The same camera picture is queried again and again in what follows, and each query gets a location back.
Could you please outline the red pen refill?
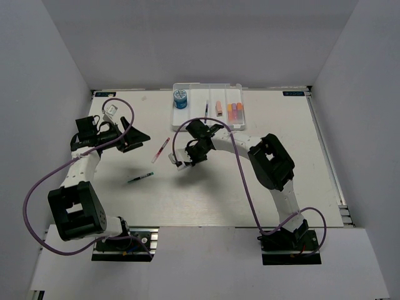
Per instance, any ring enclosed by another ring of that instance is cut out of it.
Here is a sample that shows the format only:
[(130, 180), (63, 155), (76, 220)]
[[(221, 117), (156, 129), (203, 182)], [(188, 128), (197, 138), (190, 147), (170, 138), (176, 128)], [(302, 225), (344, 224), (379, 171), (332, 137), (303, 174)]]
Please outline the red pen refill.
[(162, 144), (162, 146), (159, 148), (155, 156), (153, 157), (151, 163), (155, 163), (158, 159), (158, 157), (161, 155), (162, 151), (165, 149), (165, 147), (168, 145), (168, 142), (170, 141), (170, 137), (168, 137)]

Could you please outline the green pen refill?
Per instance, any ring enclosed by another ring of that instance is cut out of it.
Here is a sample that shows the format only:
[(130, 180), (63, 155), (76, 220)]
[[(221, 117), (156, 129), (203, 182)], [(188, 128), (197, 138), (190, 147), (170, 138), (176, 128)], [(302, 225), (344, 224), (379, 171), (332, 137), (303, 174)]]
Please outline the green pen refill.
[(132, 178), (132, 179), (128, 180), (128, 181), (127, 181), (127, 184), (131, 184), (131, 183), (134, 183), (134, 182), (136, 182), (136, 181), (140, 181), (140, 180), (142, 180), (142, 179), (151, 177), (151, 176), (153, 176), (153, 175), (154, 175), (154, 172), (148, 172), (148, 173), (146, 173), (146, 174), (143, 174), (143, 175), (140, 175), (140, 176), (138, 176), (138, 177), (135, 177), (135, 178)]

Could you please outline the dark blue pen refill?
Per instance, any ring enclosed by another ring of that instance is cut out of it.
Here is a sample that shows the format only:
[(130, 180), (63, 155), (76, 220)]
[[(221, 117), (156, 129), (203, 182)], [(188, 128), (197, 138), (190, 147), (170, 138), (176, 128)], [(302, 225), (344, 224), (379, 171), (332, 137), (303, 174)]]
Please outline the dark blue pen refill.
[(207, 124), (208, 111), (209, 111), (209, 100), (206, 101), (205, 105), (204, 124)]

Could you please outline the pink stapler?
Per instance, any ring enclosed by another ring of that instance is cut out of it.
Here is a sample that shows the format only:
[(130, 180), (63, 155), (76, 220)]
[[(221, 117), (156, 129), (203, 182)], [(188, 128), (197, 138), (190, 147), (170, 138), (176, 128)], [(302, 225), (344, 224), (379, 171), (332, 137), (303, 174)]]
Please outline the pink stapler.
[(223, 115), (223, 107), (220, 101), (216, 101), (215, 104), (216, 116), (220, 117)]

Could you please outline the yellow cap highlighter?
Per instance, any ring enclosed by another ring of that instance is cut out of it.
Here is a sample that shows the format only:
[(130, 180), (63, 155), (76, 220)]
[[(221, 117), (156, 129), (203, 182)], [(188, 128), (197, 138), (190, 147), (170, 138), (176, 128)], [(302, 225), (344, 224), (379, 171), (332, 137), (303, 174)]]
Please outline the yellow cap highlighter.
[(233, 121), (233, 107), (232, 104), (227, 105), (227, 120), (228, 123), (231, 124)]

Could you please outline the orange cap highlighter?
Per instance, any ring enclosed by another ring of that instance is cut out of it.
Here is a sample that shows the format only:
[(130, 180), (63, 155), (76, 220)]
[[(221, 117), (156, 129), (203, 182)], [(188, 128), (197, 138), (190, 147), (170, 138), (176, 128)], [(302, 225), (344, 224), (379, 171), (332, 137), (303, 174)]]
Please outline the orange cap highlighter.
[(237, 102), (236, 107), (237, 107), (237, 123), (242, 124), (244, 121), (243, 104), (241, 102)]

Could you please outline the blue correction tape roll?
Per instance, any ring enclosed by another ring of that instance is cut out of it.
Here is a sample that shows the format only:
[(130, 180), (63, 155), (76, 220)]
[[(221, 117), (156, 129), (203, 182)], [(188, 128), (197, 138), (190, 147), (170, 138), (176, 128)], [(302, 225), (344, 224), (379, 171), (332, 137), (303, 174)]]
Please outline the blue correction tape roll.
[(188, 105), (188, 94), (184, 89), (176, 89), (173, 91), (173, 102), (177, 109), (184, 109)]

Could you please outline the purple cap highlighter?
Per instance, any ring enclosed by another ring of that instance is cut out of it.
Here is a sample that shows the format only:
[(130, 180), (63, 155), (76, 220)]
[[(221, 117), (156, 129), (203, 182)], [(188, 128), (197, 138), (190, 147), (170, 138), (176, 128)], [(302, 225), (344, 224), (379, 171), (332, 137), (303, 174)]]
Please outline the purple cap highlighter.
[(232, 108), (232, 123), (237, 124), (238, 123), (238, 108), (236, 103), (231, 104)]

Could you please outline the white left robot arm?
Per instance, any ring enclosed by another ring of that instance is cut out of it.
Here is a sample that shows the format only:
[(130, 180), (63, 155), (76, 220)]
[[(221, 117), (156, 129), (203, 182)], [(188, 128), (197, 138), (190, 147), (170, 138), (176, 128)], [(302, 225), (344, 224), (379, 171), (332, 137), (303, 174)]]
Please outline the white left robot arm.
[(86, 151), (118, 138), (122, 132), (117, 125), (108, 121), (102, 122), (108, 126), (108, 130), (101, 132), (93, 116), (76, 120), (78, 132), (72, 138), (70, 147), (71, 156), (77, 161), (69, 167), (61, 186), (47, 196), (63, 241), (104, 236), (110, 238), (118, 249), (126, 249), (131, 245), (132, 234), (128, 231), (128, 224), (122, 217), (110, 217), (105, 213), (91, 183), (104, 150), (116, 148), (126, 153), (140, 148), (151, 139), (147, 134), (129, 128), (125, 117), (121, 117), (120, 121), (127, 130), (121, 140), (84, 155)]

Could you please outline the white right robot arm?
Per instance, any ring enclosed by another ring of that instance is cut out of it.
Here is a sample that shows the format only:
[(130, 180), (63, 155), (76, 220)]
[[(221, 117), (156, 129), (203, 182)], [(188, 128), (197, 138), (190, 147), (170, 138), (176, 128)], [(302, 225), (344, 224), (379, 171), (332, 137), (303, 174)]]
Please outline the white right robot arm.
[(228, 131), (222, 124), (209, 127), (200, 120), (191, 121), (186, 130), (196, 144), (182, 152), (185, 164), (193, 166), (205, 161), (211, 150), (227, 151), (248, 159), (259, 183), (271, 193), (279, 216), (279, 228), (264, 235), (281, 238), (289, 249), (297, 249), (304, 243), (309, 227), (294, 193), (295, 164), (277, 136), (248, 136)]

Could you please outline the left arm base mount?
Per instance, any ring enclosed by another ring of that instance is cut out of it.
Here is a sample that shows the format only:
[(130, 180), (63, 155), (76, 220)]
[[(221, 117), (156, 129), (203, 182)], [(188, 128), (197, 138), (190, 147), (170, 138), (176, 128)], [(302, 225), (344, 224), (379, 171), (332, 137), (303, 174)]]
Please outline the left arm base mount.
[(99, 262), (151, 262), (153, 259), (143, 248), (145, 245), (151, 255), (155, 255), (158, 243), (158, 228), (130, 227), (130, 235), (135, 239), (105, 241), (95, 244), (91, 261)]

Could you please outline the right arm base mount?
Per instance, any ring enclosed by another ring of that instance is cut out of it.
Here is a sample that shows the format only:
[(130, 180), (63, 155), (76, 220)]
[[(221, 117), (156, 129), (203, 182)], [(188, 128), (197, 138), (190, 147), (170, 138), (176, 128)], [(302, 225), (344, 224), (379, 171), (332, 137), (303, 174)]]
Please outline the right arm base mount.
[(281, 231), (270, 236), (259, 236), (263, 266), (321, 265), (318, 238), (315, 230), (308, 230), (294, 244)]

